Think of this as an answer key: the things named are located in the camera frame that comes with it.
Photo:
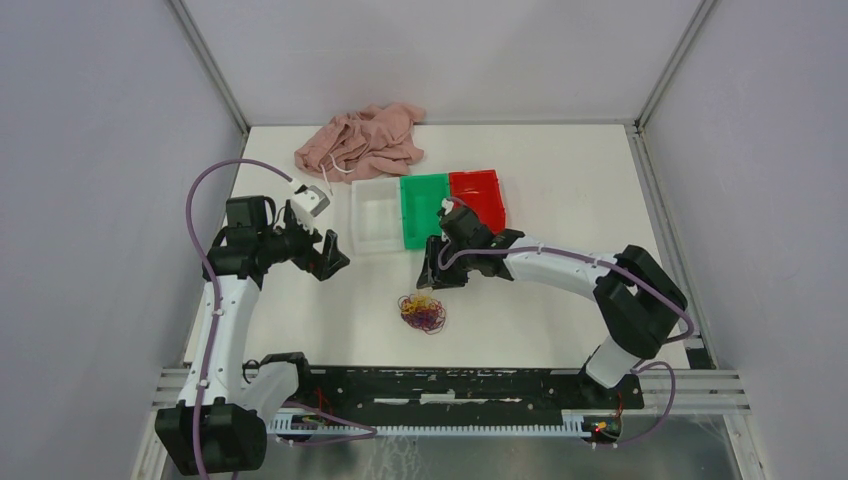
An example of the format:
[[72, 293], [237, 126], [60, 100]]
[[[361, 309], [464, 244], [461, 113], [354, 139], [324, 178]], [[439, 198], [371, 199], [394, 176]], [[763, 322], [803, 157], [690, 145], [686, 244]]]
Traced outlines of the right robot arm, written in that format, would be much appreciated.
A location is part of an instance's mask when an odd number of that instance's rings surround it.
[[495, 233], [455, 198], [445, 199], [437, 216], [439, 232], [427, 239], [417, 288], [462, 288], [478, 272], [547, 285], [597, 305], [608, 335], [582, 366], [577, 382], [580, 400], [591, 408], [606, 406], [626, 375], [694, 330], [685, 295], [642, 247], [584, 253], [519, 230]]

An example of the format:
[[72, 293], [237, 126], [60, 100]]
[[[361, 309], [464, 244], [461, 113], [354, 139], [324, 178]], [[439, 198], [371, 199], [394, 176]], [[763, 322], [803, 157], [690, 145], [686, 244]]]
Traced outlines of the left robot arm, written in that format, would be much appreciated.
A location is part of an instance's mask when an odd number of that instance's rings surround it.
[[258, 469], [278, 410], [285, 402], [299, 407], [312, 399], [315, 382], [303, 353], [267, 355], [250, 382], [243, 363], [253, 311], [272, 266], [290, 262], [324, 281], [349, 265], [337, 234], [314, 226], [329, 204], [325, 194], [308, 187], [280, 207], [282, 222], [275, 224], [272, 198], [227, 200], [225, 224], [201, 254], [206, 283], [195, 357], [175, 406], [159, 410], [154, 425], [181, 474], [207, 478]]

